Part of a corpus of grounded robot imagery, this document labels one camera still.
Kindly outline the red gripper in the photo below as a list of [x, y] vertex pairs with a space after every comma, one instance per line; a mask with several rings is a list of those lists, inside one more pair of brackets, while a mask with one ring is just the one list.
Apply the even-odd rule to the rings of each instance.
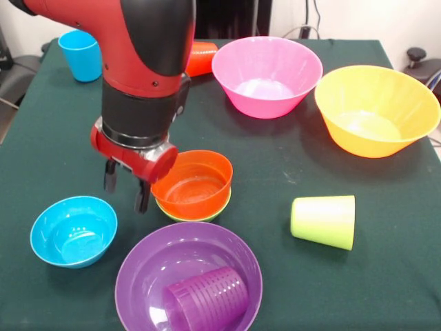
[[178, 149], [168, 138], [153, 149], [129, 149], [110, 141], [103, 133], [102, 118], [99, 117], [90, 133], [91, 144], [95, 150], [107, 158], [103, 187], [113, 193], [116, 188], [117, 165], [129, 170], [139, 178], [139, 191], [136, 195], [134, 210], [145, 214], [150, 200], [151, 183], [162, 179], [172, 168], [178, 155]]

